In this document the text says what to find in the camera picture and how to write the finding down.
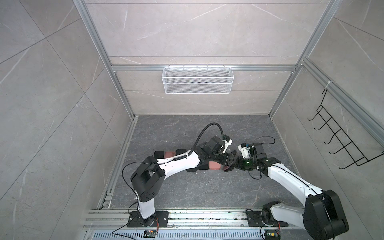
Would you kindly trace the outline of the pink phone case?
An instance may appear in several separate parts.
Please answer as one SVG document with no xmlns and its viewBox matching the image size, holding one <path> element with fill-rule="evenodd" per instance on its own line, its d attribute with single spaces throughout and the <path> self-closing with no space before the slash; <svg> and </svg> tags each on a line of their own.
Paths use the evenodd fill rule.
<svg viewBox="0 0 384 240">
<path fill-rule="evenodd" d="M 165 152 L 164 158 L 169 159 L 169 158 L 173 158 L 175 156 L 176 156 L 176 152 L 169 151 L 169 152 Z"/>
<path fill-rule="evenodd" d="M 209 169 L 210 170 L 221 170 L 222 165 L 217 163 L 217 162 L 209 161 Z"/>
</svg>

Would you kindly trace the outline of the phone with black screen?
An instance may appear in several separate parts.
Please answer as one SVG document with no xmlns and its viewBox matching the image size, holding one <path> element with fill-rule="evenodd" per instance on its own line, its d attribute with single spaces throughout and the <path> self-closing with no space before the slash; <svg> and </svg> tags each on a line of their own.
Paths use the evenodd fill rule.
<svg viewBox="0 0 384 240">
<path fill-rule="evenodd" d="M 154 157 L 156 159 L 164 159 L 165 158 L 165 152 L 164 151 L 155 151 Z"/>
</svg>

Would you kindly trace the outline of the black phone case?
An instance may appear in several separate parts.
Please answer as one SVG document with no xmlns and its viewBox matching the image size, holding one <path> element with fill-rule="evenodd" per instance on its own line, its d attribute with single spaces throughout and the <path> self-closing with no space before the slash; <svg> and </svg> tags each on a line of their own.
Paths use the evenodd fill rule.
<svg viewBox="0 0 384 240">
<path fill-rule="evenodd" d="M 197 170 L 198 170 L 198 167 L 191 168 L 191 169 L 186 169 L 187 172 L 196 172 Z"/>
</svg>

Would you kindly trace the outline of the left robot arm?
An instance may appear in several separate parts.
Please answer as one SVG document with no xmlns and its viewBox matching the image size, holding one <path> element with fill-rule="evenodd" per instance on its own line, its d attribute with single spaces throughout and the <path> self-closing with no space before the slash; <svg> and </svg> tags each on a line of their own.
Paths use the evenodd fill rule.
<svg viewBox="0 0 384 240">
<path fill-rule="evenodd" d="M 143 220 L 156 216 L 154 198 L 167 178 L 186 170 L 197 170 L 209 162 L 216 162 L 224 167 L 232 166 L 236 159 L 236 151 L 227 152 L 232 144 L 229 136 L 221 140 L 217 136 L 211 138 L 192 150 L 166 159 L 147 157 L 131 175 L 133 190 L 138 198 L 139 213 Z"/>
</svg>

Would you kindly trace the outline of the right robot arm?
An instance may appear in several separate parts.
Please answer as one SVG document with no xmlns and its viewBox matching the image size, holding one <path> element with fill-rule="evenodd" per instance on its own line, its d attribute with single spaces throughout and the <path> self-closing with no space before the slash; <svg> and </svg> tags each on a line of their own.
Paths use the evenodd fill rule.
<svg viewBox="0 0 384 240">
<path fill-rule="evenodd" d="M 293 194 L 302 207 L 279 201 L 263 205 L 261 219 L 266 226 L 285 222 L 300 227 L 314 240 L 330 240 L 349 231 L 349 223 L 341 200 L 332 190 L 324 191 L 290 171 L 280 160 L 268 157 L 261 143 L 241 144 L 236 169 L 258 171 Z"/>
</svg>

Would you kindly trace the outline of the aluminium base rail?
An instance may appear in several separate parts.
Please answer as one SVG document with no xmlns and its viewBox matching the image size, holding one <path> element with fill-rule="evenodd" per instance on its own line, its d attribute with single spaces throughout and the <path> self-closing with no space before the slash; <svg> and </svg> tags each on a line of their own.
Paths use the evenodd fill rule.
<svg viewBox="0 0 384 240">
<path fill-rule="evenodd" d="M 90 210 L 82 221 L 86 240 L 283 240 L 311 239 L 285 222 L 264 225 L 261 210 L 159 210 L 147 227 L 134 209 Z"/>
</svg>

